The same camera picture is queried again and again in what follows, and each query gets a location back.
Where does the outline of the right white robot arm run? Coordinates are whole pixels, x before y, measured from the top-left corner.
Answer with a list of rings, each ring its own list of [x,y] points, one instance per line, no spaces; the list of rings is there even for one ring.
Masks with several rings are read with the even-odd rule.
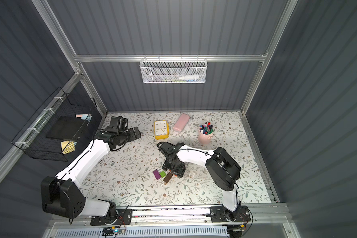
[[[214,183],[223,191],[223,207],[235,212],[239,206],[236,181],[240,179],[241,167],[222,147],[215,150],[192,148],[184,143],[157,144],[165,156],[162,169],[183,178],[186,164],[191,163],[207,169]]]

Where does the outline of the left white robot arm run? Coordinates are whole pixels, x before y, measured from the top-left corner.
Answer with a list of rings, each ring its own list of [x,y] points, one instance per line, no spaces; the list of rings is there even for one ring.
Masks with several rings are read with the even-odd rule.
[[[117,220],[113,202],[90,199],[83,195],[80,187],[97,163],[109,152],[122,149],[128,142],[141,138],[137,127],[125,131],[111,128],[100,130],[84,151],[65,169],[54,177],[45,177],[41,182],[42,209],[44,212],[68,218],[79,216]]]

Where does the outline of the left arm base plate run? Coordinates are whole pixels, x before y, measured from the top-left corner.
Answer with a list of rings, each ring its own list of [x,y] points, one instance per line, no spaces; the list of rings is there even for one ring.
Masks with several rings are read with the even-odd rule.
[[[132,209],[118,209],[117,214],[107,215],[105,217],[95,217],[90,221],[91,226],[121,226],[129,225],[131,223],[133,210]]]

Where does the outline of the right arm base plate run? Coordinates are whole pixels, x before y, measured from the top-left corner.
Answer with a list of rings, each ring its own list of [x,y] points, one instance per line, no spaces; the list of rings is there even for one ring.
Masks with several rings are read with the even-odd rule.
[[[247,223],[251,221],[251,213],[247,206],[238,206],[237,209],[232,212],[226,209],[224,206],[212,206],[210,207],[210,213],[207,217],[211,218],[214,223],[220,222],[242,222]]]

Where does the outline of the brown building block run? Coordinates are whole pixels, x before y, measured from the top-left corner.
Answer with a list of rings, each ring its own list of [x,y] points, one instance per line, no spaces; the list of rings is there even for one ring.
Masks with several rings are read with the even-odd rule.
[[[168,172],[166,176],[164,177],[163,181],[164,183],[169,183],[170,179],[172,178],[173,174],[171,172]]]

